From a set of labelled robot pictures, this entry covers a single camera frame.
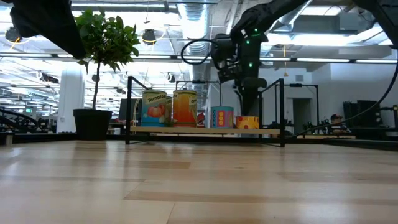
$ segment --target wooden floor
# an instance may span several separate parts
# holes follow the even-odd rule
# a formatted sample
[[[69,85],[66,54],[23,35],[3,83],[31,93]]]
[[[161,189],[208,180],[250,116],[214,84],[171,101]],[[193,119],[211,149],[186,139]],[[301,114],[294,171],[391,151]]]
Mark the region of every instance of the wooden floor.
[[[398,223],[398,153],[122,141],[0,148],[0,223]]]

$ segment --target tree trunk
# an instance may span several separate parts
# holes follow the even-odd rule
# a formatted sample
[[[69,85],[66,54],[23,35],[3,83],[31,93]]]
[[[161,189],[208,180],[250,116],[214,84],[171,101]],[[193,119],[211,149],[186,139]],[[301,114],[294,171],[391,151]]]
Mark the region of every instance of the tree trunk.
[[[95,79],[95,91],[94,91],[94,99],[93,99],[93,110],[95,110],[95,104],[97,102],[97,94],[98,94],[98,83],[100,82],[100,66],[101,62],[98,62],[97,66],[97,76]]]

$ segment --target person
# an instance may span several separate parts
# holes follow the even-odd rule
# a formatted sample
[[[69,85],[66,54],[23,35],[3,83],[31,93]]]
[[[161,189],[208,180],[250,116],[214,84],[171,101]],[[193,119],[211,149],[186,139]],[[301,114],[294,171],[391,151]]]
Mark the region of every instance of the person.
[[[333,114],[330,117],[331,126],[330,126],[329,134],[348,134],[348,133],[351,133],[351,131],[345,125],[340,124],[342,118],[343,117],[338,115],[338,114]]]

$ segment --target potted plant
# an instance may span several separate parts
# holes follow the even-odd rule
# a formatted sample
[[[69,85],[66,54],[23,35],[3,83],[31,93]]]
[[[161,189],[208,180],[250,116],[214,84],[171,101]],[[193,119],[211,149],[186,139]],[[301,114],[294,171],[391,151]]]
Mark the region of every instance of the potted plant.
[[[81,140],[105,140],[111,111],[96,110],[98,83],[100,82],[101,64],[110,66],[114,72],[120,70],[120,65],[134,62],[131,54],[139,55],[134,45],[140,44],[136,34],[136,26],[124,26],[122,18],[117,16],[105,18],[105,11],[100,8],[100,14],[93,14],[87,9],[82,15],[75,18],[76,26],[86,50],[83,60],[78,63],[85,65],[88,73],[88,64],[97,65],[95,92],[92,109],[75,109],[76,131]]]

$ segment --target can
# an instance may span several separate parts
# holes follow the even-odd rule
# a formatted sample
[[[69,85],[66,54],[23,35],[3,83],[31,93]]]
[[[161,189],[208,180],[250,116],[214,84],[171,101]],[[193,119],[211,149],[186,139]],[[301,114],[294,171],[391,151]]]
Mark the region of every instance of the can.
[[[173,98],[171,96],[166,96],[166,122],[172,122],[172,108],[173,108]]]
[[[236,127],[238,129],[259,129],[259,117],[238,116],[236,117]]]
[[[166,96],[164,91],[146,90],[142,93],[141,126],[165,126]]]
[[[211,128],[234,128],[234,108],[230,106],[211,107]]]
[[[197,93],[190,90],[173,92],[173,126],[197,126]]]

